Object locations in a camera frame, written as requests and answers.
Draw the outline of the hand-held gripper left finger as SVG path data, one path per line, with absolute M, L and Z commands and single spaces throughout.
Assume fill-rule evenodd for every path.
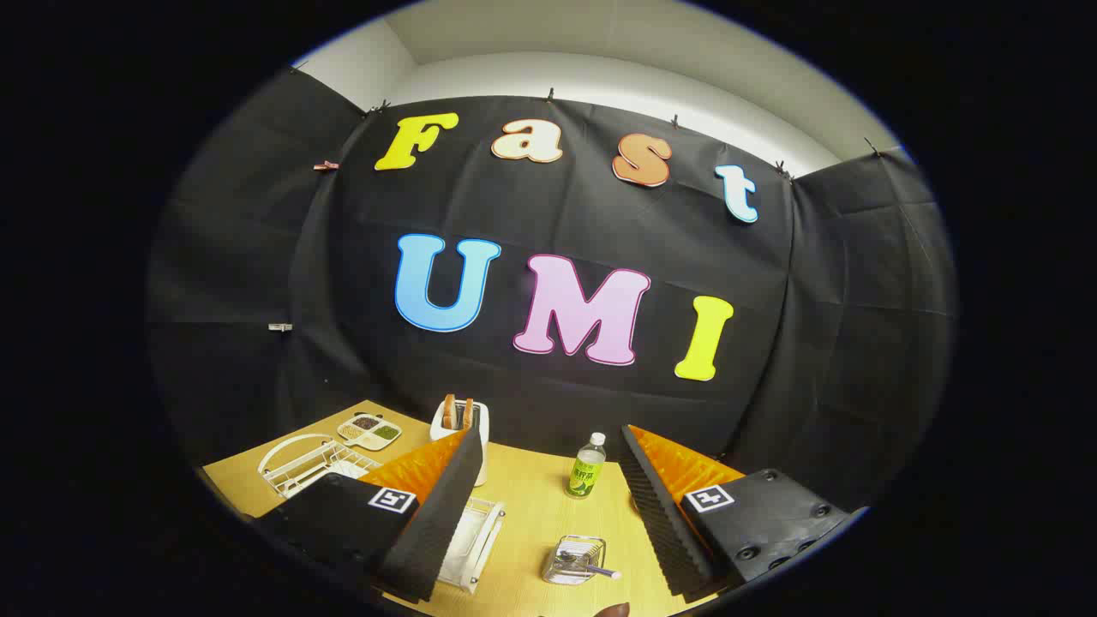
M 430 601 L 480 470 L 479 433 L 461 429 L 360 479 L 323 476 L 255 527 L 357 594 Z

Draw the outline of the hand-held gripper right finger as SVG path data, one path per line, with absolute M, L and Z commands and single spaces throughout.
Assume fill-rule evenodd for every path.
M 651 430 L 620 434 L 620 469 L 669 592 L 683 601 L 795 565 L 860 516 L 783 471 L 744 474 Z

